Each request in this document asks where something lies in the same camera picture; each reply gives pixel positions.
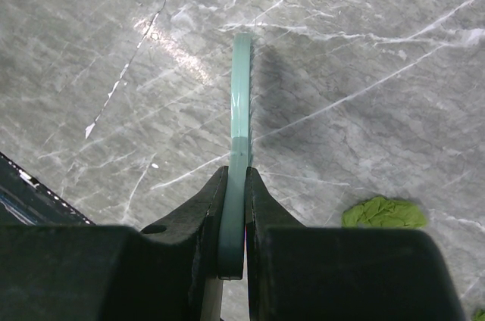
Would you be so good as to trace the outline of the teal hand brush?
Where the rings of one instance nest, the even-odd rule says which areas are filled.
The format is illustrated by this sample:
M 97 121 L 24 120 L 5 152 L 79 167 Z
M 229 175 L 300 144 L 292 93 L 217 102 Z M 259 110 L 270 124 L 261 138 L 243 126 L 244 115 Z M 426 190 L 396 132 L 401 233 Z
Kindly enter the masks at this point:
M 251 69 L 252 35 L 238 33 L 230 81 L 230 163 L 217 244 L 217 273 L 223 280 L 243 277 L 245 182 L 252 165 Z

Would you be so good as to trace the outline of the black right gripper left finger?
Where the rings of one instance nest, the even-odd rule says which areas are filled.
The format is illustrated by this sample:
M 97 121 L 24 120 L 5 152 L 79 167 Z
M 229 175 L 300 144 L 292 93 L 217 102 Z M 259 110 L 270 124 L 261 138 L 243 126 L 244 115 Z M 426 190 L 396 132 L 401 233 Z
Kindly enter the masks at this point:
M 3 320 L 216 320 L 218 169 L 168 215 L 119 225 L 1 224 Z

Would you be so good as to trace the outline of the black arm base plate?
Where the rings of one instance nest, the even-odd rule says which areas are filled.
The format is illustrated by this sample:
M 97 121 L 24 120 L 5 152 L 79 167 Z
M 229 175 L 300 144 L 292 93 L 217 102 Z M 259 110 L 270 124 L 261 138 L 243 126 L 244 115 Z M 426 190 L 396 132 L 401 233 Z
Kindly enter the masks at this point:
M 1 224 L 91 226 L 94 222 L 2 154 Z

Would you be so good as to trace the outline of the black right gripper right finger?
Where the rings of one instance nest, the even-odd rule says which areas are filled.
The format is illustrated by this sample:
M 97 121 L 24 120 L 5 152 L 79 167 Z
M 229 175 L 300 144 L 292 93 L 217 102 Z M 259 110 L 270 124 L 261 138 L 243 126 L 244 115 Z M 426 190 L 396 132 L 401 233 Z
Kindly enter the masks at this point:
M 246 173 L 245 202 L 251 319 L 465 319 L 425 232 L 304 226 L 255 168 Z

